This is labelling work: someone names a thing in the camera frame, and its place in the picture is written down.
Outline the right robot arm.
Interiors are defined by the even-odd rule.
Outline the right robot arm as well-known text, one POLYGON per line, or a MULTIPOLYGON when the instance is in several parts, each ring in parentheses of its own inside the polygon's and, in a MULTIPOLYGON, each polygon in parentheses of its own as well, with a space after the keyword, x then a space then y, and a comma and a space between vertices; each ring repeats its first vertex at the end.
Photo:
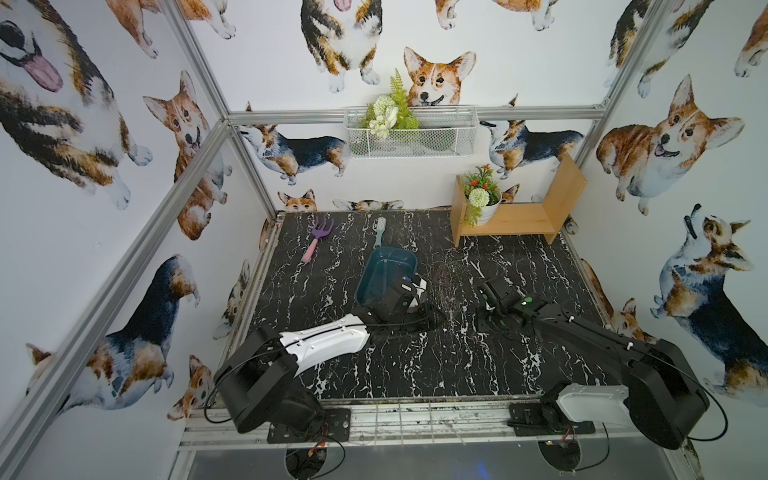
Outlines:
POLYGON ((707 393, 676 345, 619 335, 556 303, 523 296, 499 278, 480 282, 478 291, 481 329, 556 342, 614 379, 600 386, 559 382, 541 398, 548 417, 633 426, 656 445, 677 450, 708 410, 707 393))

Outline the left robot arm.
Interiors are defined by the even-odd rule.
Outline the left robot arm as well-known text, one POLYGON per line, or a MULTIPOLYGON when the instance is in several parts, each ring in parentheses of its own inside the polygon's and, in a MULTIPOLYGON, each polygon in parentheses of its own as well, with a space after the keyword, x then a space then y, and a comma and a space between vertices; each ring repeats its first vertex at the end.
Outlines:
POLYGON ((446 315, 426 299, 426 282, 403 277, 387 286, 382 297, 330 323, 284 332, 258 328, 216 372, 211 394, 221 397, 241 434, 272 423, 317 438, 328 431, 327 413, 297 377, 373 341, 428 333, 445 321, 446 315))

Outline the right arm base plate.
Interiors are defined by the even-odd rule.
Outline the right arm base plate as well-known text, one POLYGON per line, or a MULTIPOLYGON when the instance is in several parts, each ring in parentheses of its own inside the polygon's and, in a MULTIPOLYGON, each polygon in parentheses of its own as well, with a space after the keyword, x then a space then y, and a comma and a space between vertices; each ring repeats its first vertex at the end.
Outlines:
POLYGON ((588 435, 594 434, 593 422, 574 422, 556 407, 535 402, 511 403, 508 406, 510 418, 507 425, 517 436, 588 435))

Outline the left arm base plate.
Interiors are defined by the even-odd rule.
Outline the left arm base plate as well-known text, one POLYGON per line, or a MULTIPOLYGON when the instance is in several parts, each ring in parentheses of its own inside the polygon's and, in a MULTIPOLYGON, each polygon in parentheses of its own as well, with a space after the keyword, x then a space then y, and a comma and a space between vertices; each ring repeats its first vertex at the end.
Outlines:
POLYGON ((351 414, 349 408, 323 410, 310 420, 280 420, 269 425, 269 444, 309 443, 339 440, 346 442, 350 436, 351 414))

